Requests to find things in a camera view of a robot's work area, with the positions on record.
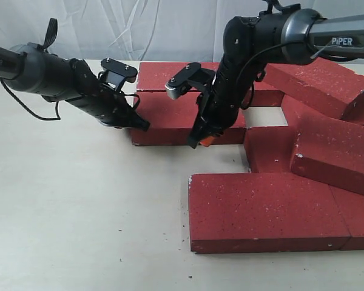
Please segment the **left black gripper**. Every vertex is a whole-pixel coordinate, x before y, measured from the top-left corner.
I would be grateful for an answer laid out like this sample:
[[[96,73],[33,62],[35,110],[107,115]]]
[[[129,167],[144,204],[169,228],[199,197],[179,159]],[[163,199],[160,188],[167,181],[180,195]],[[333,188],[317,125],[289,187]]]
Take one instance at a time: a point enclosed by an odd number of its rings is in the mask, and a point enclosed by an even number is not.
[[[127,127],[146,132],[150,127],[150,122],[138,115],[122,94],[104,85],[87,87],[79,96],[66,102],[118,130]]]

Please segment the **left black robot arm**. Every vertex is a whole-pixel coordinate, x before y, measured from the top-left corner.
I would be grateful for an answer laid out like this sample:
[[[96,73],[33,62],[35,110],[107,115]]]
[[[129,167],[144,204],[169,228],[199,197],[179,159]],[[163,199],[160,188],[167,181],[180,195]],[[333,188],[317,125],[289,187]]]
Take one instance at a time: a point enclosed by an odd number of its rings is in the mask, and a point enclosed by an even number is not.
[[[55,104],[65,101],[105,126],[147,131],[149,121],[122,91],[125,82],[135,82],[137,69],[112,58],[103,59],[101,66],[94,75],[84,60],[60,58],[37,44],[0,47],[0,82],[9,94],[33,93]]]

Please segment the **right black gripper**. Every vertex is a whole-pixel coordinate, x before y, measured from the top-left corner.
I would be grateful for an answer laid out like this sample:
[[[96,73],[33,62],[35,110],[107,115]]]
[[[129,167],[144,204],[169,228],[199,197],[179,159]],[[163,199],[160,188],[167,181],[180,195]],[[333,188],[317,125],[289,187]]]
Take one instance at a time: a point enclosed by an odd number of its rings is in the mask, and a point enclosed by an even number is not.
[[[221,63],[215,78],[205,92],[199,112],[187,138],[187,144],[195,149],[199,144],[209,147],[226,129],[234,125],[241,108],[231,100],[231,86],[235,73],[242,65]]]

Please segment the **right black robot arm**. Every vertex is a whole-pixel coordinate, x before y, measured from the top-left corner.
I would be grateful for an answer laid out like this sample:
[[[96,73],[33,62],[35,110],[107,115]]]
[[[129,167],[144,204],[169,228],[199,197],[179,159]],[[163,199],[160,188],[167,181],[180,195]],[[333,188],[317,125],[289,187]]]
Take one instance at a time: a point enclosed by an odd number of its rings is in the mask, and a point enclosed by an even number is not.
[[[233,17],[224,29],[217,71],[198,100],[188,145],[208,146],[233,126],[248,90],[268,64],[308,65],[317,57],[364,59],[364,15],[327,19],[300,4],[282,7],[268,1],[256,17]]]

